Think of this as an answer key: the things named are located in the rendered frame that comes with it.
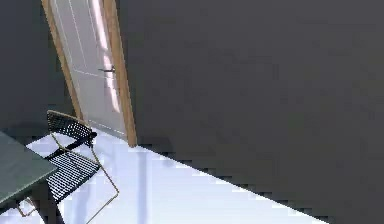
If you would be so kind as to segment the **white room door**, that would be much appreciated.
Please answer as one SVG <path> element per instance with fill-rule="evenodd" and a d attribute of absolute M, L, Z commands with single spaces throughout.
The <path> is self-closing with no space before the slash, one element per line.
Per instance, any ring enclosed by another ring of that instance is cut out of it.
<path fill-rule="evenodd" d="M 76 116 L 137 145 L 116 0 L 41 0 Z M 115 67 L 116 72 L 98 69 Z"/>

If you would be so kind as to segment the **black mesh chair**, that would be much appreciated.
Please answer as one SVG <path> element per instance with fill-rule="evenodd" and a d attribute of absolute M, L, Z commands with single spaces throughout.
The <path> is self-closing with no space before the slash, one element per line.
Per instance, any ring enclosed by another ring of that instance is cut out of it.
<path fill-rule="evenodd" d="M 114 195 L 88 219 L 86 224 L 89 224 L 120 193 L 94 150 L 93 141 L 97 133 L 84 120 L 59 111 L 48 110 L 46 118 L 49 134 L 58 146 L 44 157 L 58 168 L 47 178 L 55 202 L 59 204 L 99 171 L 103 172 L 115 190 Z"/>

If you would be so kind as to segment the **grey-green table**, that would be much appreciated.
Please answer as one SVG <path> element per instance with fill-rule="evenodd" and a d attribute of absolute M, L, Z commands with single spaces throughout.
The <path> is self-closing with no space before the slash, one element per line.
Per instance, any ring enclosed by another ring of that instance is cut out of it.
<path fill-rule="evenodd" d="M 0 131 L 0 214 L 27 197 L 45 224 L 65 224 L 47 178 L 57 167 Z"/>

